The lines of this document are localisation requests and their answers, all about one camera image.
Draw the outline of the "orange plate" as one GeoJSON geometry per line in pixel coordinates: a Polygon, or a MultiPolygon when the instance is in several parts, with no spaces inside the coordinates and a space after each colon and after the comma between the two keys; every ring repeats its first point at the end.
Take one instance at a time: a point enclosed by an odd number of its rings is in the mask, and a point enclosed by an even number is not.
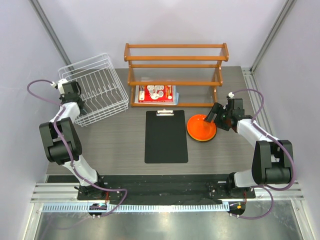
{"type": "Polygon", "coordinates": [[[204,114],[196,114],[187,121],[186,129],[189,136],[191,135],[196,138],[216,136],[216,124],[213,121],[205,122],[205,117],[206,115],[204,114]]]}

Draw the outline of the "red floral plate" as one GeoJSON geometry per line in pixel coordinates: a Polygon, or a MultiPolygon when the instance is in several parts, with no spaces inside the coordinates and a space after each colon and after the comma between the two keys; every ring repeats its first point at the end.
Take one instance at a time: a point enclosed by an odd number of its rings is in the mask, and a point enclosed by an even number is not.
{"type": "Polygon", "coordinates": [[[198,141],[198,142],[209,142],[209,141],[211,141],[212,139],[214,139],[215,136],[205,137],[205,138],[196,138],[195,136],[190,135],[190,137],[191,137],[193,140],[198,141]]]}

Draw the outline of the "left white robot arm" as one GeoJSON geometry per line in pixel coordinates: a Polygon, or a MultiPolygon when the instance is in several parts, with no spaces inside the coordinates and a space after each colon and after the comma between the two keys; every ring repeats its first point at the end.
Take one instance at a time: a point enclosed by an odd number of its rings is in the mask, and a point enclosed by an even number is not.
{"type": "Polygon", "coordinates": [[[61,79],[53,85],[59,90],[59,111],[49,122],[40,124],[39,132],[49,162],[67,168],[79,181],[80,194],[102,199],[107,192],[101,176],[83,157],[80,138],[74,122],[84,112],[81,87],[76,81],[61,79]]]}

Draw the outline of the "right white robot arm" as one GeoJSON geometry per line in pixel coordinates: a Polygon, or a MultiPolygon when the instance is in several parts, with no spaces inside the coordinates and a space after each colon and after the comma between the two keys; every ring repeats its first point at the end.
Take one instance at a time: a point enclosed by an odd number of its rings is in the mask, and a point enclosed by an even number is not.
{"type": "Polygon", "coordinates": [[[293,146],[288,140],[279,140],[245,114],[242,98],[228,98],[227,104],[214,103],[204,119],[219,129],[244,137],[254,147],[251,168],[228,175],[225,190],[233,198],[251,187],[267,186],[273,190],[289,189],[295,181],[293,146]]]}

